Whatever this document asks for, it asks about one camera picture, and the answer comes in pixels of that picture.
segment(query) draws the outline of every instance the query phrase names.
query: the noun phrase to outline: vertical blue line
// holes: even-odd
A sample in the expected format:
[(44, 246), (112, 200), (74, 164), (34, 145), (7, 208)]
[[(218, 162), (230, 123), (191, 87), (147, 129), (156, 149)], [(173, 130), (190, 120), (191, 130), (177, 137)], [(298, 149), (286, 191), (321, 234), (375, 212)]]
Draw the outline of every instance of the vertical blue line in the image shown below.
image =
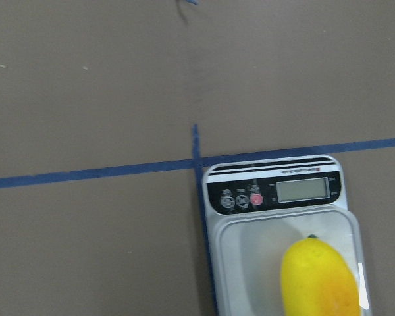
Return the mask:
[(215, 294), (215, 283), (214, 283), (213, 270), (211, 264), (211, 253), (209, 251), (208, 231), (206, 228), (205, 200), (203, 198), (203, 188), (202, 188), (203, 162), (202, 162), (202, 157), (200, 155), (200, 138), (199, 138), (199, 130), (197, 124), (193, 125), (193, 166), (194, 166), (195, 177), (196, 177), (197, 196), (199, 198), (200, 216), (203, 224), (203, 235), (205, 238), (207, 262), (209, 267), (209, 277), (211, 279), (212, 299), (213, 299), (215, 311), (218, 314), (217, 297)]

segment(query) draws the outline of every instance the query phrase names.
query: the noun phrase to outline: horizontal blue line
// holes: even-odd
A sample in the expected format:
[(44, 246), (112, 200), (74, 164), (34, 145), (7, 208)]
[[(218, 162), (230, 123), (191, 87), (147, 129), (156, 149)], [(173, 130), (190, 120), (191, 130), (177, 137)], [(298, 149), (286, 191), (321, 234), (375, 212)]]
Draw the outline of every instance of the horizontal blue line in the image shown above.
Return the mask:
[[(349, 151), (362, 151), (369, 149), (381, 149), (395, 147), (395, 138), (385, 140), (369, 140), (365, 142), (353, 142), (333, 145), (320, 145), (313, 147), (301, 147), (291, 149), (280, 149), (260, 151), (257, 153), (241, 153), (237, 155), (224, 155), (201, 158), (203, 166), (211, 166), (217, 163), (230, 163), (234, 161), (249, 161), (259, 159), (272, 159), (282, 157), (293, 157), (302, 155), (319, 155), (328, 153), (344, 153)], [(69, 172), (53, 172), (37, 174), (33, 176), (13, 176), (0, 178), (0, 188), (12, 188), (16, 186), (32, 186), (35, 184), (47, 184), (64, 181), (86, 180), (93, 178), (107, 178), (111, 176), (126, 176), (129, 174), (141, 174), (148, 172), (173, 171), (192, 169), (193, 159), (161, 161), (157, 163), (141, 163), (137, 165), (126, 165), (118, 167), (105, 167), (101, 169), (85, 169)]]

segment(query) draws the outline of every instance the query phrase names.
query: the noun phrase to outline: scale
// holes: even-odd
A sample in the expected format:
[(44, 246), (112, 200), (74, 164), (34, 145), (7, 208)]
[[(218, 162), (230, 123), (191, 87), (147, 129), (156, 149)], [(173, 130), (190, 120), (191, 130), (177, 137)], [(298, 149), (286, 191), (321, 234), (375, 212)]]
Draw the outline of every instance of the scale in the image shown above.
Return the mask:
[(225, 163), (203, 177), (219, 316), (283, 316), (282, 256), (311, 234), (346, 260), (371, 316), (357, 219), (342, 167), (328, 155)]

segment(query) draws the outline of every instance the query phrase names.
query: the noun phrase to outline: brown background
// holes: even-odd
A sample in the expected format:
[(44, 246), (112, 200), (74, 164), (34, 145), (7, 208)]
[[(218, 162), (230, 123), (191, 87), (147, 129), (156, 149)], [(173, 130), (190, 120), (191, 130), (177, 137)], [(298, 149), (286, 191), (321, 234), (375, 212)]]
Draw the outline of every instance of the brown background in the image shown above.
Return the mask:
[[(0, 1), (0, 178), (395, 137), (395, 1)], [(395, 148), (339, 153), (395, 316)], [(192, 170), (0, 189), (0, 315), (214, 315)]]

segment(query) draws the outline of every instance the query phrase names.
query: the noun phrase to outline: mango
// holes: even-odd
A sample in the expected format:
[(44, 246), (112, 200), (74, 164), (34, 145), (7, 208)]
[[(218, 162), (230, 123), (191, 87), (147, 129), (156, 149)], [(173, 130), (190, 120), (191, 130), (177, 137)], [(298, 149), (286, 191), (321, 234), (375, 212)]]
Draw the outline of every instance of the mango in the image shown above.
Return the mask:
[(281, 265), (285, 316), (360, 316), (357, 282), (344, 258), (314, 235), (292, 244)]

